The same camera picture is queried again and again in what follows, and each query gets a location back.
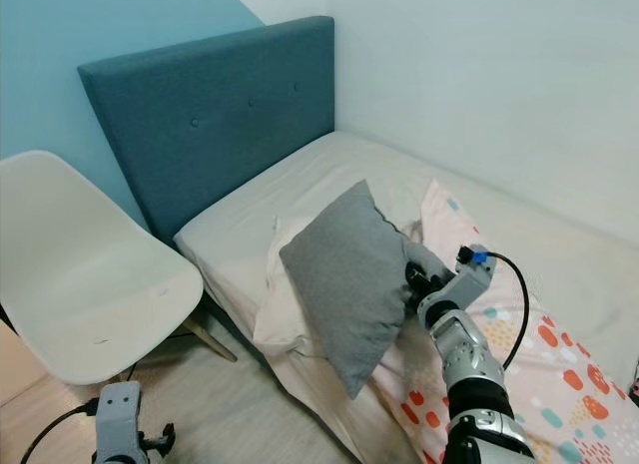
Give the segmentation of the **pink patterned blanket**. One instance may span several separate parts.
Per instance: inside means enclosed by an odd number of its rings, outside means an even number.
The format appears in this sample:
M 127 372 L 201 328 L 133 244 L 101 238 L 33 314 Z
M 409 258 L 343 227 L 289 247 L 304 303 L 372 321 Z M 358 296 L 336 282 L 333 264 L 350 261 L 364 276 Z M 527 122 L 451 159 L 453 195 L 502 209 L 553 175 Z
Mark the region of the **pink patterned blanket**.
M 523 312 L 523 292 L 499 262 L 492 286 L 466 313 L 502 363 L 514 418 L 539 464 L 639 464 L 639 406 L 537 299 Z M 371 375 L 371 390 L 409 437 L 420 463 L 441 464 L 447 442 L 448 399 L 441 359 L 416 321 Z

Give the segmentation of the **cream pillow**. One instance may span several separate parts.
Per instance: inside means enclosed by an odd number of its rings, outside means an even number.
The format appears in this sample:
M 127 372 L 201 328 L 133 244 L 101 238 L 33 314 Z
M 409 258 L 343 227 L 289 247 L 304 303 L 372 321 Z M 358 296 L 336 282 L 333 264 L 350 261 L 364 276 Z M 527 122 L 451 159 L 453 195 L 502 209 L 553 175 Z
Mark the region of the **cream pillow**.
M 257 309 L 252 336 L 253 344 L 261 354 L 270 358 L 289 353 L 325 358 L 319 338 L 307 322 L 305 308 L 297 299 L 280 258 L 283 246 L 291 243 L 309 223 L 310 219 L 305 217 L 275 218 L 275 234 L 265 268 L 268 295 Z

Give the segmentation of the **white plastic shell chair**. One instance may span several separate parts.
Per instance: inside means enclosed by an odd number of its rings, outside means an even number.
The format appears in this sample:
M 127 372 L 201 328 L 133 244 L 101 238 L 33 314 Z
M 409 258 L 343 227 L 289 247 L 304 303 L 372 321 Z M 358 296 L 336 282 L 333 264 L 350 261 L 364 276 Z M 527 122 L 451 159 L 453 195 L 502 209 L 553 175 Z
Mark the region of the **white plastic shell chair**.
M 193 312 L 194 264 L 50 151 L 0 163 L 0 303 L 15 333 L 69 385 L 95 385 L 189 330 L 232 359 Z

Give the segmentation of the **grey square pillow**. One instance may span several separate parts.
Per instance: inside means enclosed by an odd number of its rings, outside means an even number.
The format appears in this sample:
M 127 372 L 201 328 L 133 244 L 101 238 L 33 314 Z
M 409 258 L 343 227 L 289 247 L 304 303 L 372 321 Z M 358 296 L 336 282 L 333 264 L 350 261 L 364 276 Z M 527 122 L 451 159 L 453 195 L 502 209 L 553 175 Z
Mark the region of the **grey square pillow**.
M 409 317 L 407 265 L 447 272 L 384 217 L 366 181 L 342 192 L 279 256 L 348 397 L 363 390 Z

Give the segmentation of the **mattress with cream sheet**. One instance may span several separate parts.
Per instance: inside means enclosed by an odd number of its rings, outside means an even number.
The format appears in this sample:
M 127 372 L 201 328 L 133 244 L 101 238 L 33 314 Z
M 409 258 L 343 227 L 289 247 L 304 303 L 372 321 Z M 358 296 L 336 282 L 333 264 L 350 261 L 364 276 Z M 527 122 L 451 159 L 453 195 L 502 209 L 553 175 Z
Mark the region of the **mattress with cream sheet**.
M 325 358 L 270 358 L 253 344 L 268 295 L 265 268 L 275 218 L 313 218 L 360 181 L 399 227 L 414 227 L 430 183 L 467 212 L 484 243 L 510 252 L 531 298 L 627 394 L 639 364 L 639 244 L 596 232 L 506 192 L 346 132 L 334 132 L 275 163 L 210 205 L 178 232 L 180 252 L 201 270 L 220 323 L 264 364 L 283 391 L 360 464 L 419 461 L 388 406 L 367 386 L 347 399 Z

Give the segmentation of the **blue-grey upholstered headboard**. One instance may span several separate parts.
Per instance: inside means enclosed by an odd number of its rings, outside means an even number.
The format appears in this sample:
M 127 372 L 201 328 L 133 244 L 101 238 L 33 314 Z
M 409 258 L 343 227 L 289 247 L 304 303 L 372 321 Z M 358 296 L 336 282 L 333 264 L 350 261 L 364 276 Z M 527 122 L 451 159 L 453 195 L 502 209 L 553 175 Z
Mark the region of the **blue-grey upholstered headboard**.
M 311 16 L 104 59 L 84 94 L 151 235 L 336 126 L 336 22 Z

